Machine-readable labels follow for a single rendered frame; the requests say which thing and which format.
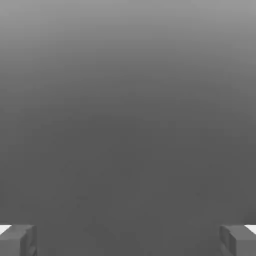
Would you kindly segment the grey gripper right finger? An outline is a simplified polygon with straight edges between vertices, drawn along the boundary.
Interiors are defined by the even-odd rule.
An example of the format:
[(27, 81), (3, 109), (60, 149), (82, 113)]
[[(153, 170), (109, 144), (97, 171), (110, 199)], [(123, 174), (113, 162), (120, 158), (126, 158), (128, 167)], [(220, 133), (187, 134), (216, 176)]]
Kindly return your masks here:
[(256, 256), (256, 224), (221, 225), (221, 256)]

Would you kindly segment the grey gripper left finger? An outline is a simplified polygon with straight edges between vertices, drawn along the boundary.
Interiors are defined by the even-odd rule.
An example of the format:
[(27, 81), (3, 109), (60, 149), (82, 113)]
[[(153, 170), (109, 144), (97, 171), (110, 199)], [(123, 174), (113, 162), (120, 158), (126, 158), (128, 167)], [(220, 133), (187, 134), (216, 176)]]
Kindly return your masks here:
[(0, 256), (38, 256), (37, 226), (0, 224)]

